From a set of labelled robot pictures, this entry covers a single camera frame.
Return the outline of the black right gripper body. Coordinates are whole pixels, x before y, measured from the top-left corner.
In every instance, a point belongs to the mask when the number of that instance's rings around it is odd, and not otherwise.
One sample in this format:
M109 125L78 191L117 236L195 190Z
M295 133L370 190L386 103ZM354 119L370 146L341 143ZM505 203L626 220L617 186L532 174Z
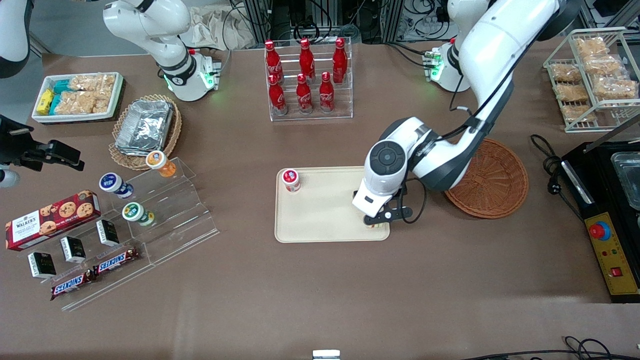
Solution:
M37 142L32 137L34 128L0 116L0 164L18 164L25 153L36 150Z

